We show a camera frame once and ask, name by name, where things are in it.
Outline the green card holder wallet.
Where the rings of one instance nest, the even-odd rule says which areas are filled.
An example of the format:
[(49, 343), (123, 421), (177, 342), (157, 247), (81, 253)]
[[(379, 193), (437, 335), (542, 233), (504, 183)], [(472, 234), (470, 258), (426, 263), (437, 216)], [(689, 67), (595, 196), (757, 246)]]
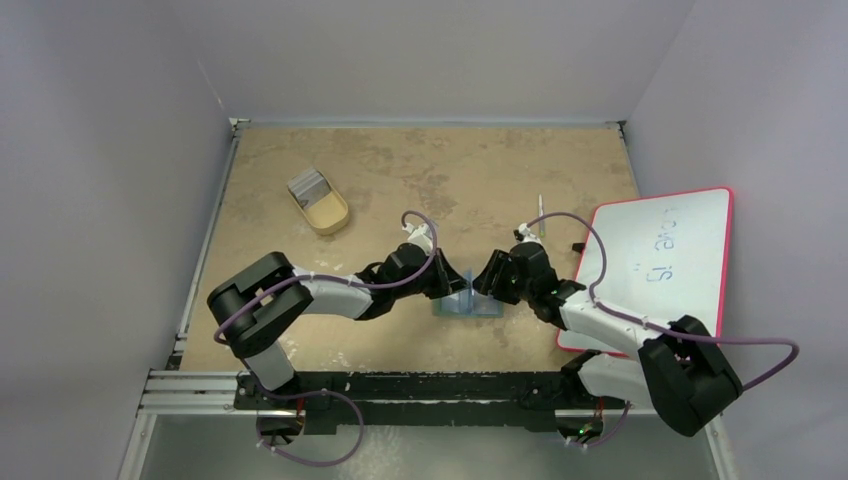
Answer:
[(431, 313), (450, 318), (502, 318), (504, 304), (476, 292), (471, 286), (431, 302)]

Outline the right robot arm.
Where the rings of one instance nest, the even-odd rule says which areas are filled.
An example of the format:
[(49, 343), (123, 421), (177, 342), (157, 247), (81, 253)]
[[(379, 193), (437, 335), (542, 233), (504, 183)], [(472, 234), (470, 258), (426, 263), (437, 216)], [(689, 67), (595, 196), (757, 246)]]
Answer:
[(613, 349), (589, 349), (562, 367), (561, 392), (576, 407), (610, 397), (652, 408), (673, 431), (692, 437), (743, 393), (729, 361), (696, 318), (651, 329), (594, 302), (587, 286), (560, 278), (545, 249), (520, 243), (493, 252), (472, 282), (500, 302), (525, 302), (543, 322), (591, 336)]

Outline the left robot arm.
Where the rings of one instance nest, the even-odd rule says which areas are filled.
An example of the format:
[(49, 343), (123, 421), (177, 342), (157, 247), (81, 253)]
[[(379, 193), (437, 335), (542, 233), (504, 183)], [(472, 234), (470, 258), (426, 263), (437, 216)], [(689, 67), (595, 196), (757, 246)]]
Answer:
[(298, 382), (278, 340), (300, 316), (371, 320), (400, 299), (435, 300), (469, 287), (441, 249), (402, 243), (385, 260), (344, 277), (310, 273), (283, 253), (271, 252), (215, 288), (206, 304), (218, 324), (215, 341), (228, 346), (255, 376), (264, 401), (284, 409), (297, 399)]

